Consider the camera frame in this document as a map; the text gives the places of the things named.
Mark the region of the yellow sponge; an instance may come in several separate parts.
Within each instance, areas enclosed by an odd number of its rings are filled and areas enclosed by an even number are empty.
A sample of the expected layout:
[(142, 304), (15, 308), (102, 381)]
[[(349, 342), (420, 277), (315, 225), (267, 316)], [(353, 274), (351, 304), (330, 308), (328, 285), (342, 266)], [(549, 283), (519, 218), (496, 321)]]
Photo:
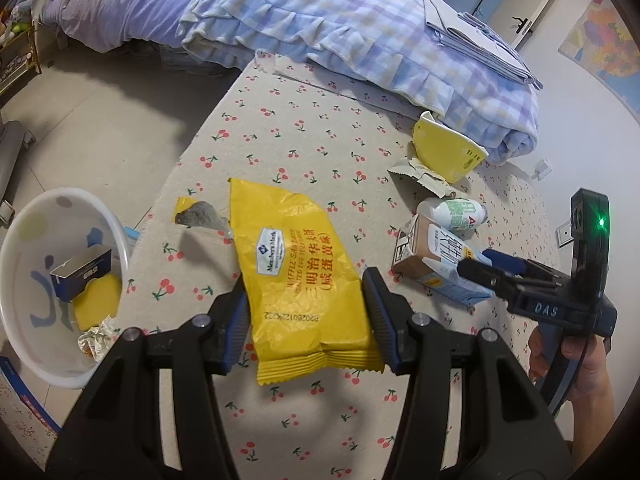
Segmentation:
[(102, 278), (91, 280), (72, 301), (78, 330), (85, 332), (100, 325), (108, 316), (114, 318), (121, 293), (122, 281), (117, 275), (105, 274)]

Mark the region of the wall socket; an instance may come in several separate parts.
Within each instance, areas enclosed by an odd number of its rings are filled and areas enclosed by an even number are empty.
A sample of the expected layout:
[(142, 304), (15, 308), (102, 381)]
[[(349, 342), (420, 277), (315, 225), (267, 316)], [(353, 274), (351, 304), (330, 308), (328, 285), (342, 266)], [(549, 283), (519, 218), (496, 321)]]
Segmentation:
[(567, 221), (558, 226), (555, 230), (556, 244), (559, 248), (573, 243), (572, 224)]

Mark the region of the white patterned trash bin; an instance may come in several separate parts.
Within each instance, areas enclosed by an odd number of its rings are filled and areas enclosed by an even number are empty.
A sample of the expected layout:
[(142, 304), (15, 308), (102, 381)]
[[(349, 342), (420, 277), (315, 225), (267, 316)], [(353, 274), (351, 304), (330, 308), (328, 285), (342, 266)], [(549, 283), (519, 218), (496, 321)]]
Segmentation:
[(122, 224), (81, 188), (44, 192), (15, 217), (1, 244), (1, 323), (39, 378), (85, 387), (98, 363), (78, 346), (72, 300), (96, 278), (124, 278), (129, 258)]

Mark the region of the cherry print tablecloth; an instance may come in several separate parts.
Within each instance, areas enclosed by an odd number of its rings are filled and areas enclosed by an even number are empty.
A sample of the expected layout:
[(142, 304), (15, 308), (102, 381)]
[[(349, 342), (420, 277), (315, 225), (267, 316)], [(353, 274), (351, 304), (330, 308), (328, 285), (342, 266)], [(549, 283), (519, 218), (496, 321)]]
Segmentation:
[[(390, 170), (407, 154), (418, 111), (400, 99), (314, 64), (256, 55), (180, 156), (129, 263), (117, 323), (173, 330), (209, 309), (239, 275), (235, 247), (206, 229), (179, 226), (181, 197), (229, 212), (230, 181), (306, 196), (331, 223), (283, 229), (280, 274), (321, 297), (341, 276), (374, 266), (387, 286), (457, 332), (496, 330), (521, 363), (533, 323), (495, 299), (455, 304), (396, 274), (398, 231), (424, 199), (422, 186)], [(244, 344), (215, 382), (224, 430), (244, 479), (377, 479), (396, 437), (407, 382), (344, 365), (259, 385), (262, 357)]]

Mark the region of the torn cardboard piece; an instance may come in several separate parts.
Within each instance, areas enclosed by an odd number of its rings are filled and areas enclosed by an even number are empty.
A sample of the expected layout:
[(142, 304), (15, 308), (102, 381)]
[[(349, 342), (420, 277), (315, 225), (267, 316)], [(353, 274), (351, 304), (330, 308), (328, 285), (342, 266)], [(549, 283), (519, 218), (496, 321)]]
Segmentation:
[(440, 174), (423, 165), (412, 141), (407, 145), (405, 156), (388, 168), (387, 172), (392, 176), (408, 178), (441, 200), (469, 197), (464, 191), (454, 188)]

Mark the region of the large white paper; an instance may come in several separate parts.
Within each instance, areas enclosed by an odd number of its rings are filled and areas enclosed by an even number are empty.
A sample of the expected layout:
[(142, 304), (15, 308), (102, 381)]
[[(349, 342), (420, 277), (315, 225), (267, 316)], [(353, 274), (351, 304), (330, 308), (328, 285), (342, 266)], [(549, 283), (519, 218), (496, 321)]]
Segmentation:
[(91, 326), (78, 337), (78, 347), (94, 362), (101, 362), (112, 344), (117, 339), (120, 329), (115, 326), (114, 318), (107, 315), (104, 320), (96, 326)]

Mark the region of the wooden toy shelf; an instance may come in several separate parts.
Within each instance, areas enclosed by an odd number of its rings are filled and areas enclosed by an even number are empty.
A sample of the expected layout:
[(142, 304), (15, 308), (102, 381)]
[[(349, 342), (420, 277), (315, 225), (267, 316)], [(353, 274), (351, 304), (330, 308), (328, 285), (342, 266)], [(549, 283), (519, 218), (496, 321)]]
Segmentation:
[(32, 7), (35, 0), (10, 0), (1, 11), (1, 96), (29, 72), (42, 73)]

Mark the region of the wall map poster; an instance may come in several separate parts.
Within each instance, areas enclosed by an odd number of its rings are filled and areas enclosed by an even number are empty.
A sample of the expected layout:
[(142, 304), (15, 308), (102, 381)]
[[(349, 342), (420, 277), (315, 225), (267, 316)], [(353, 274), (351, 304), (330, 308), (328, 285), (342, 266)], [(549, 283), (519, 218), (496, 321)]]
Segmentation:
[(600, 81), (639, 121), (639, 48), (611, 0), (591, 0), (559, 52)]

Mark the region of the brown milk carton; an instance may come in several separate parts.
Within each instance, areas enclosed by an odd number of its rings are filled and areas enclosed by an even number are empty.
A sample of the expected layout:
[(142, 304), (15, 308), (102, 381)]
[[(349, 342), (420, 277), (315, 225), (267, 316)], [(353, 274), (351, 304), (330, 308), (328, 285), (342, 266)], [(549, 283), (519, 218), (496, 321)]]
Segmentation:
[(491, 265), (488, 258), (457, 235), (423, 214), (416, 214), (397, 234), (392, 271), (471, 307), (494, 293), (458, 274), (458, 263), (465, 258)]

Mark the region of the blue plaid folded blanket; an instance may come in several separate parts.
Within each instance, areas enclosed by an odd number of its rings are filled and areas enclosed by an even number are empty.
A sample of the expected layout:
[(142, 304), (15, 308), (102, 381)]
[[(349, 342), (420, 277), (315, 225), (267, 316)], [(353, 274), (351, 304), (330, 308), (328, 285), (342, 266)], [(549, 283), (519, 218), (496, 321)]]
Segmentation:
[(538, 144), (541, 84), (522, 66), (454, 40), (428, 0), (191, 0), (178, 21), (186, 52), (243, 68), (257, 51), (369, 81), (433, 112), (500, 165)]

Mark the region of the blue white cardboard box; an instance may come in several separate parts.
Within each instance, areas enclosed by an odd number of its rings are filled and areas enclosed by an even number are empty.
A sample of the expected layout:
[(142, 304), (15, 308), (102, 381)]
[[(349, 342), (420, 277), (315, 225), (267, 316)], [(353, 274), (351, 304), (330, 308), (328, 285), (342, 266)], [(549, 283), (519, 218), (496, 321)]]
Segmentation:
[(87, 284), (111, 272), (112, 248), (93, 245), (50, 271), (55, 295), (59, 300), (71, 302), (81, 294)]

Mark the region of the white yogurt drink bottle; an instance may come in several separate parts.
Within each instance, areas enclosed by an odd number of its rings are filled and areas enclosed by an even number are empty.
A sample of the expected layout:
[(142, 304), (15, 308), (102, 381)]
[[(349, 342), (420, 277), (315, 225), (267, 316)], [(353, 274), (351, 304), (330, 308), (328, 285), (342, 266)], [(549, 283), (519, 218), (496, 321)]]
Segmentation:
[(474, 230), (488, 219), (486, 207), (469, 198), (426, 198), (416, 206), (416, 212), (451, 232)]

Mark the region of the yellow torn paper cup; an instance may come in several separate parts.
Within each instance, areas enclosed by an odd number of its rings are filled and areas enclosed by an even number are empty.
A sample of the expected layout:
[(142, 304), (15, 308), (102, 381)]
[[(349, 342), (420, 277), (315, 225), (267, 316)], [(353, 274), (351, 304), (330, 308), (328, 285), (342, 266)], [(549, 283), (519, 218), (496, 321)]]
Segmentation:
[(412, 128), (418, 159), (448, 183), (456, 183), (488, 156), (486, 148), (438, 122), (426, 110)]

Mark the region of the yellow snack wrapper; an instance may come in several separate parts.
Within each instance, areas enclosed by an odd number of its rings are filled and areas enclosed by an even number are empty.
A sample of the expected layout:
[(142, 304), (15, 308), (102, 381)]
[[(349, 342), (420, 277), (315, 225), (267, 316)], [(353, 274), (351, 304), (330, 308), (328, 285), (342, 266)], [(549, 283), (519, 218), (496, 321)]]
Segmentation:
[(259, 385), (328, 367), (383, 370), (360, 277), (316, 203), (231, 179), (230, 226), (250, 304)]

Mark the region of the folded striped sheets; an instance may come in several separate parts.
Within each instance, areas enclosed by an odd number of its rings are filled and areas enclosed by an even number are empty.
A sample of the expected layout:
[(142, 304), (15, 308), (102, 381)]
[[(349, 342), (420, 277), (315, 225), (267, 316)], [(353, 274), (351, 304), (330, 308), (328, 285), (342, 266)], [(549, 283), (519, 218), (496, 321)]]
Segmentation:
[(458, 12), (444, 0), (423, 0), (423, 7), (425, 25), (441, 44), (506, 79), (544, 88), (518, 52), (474, 15)]

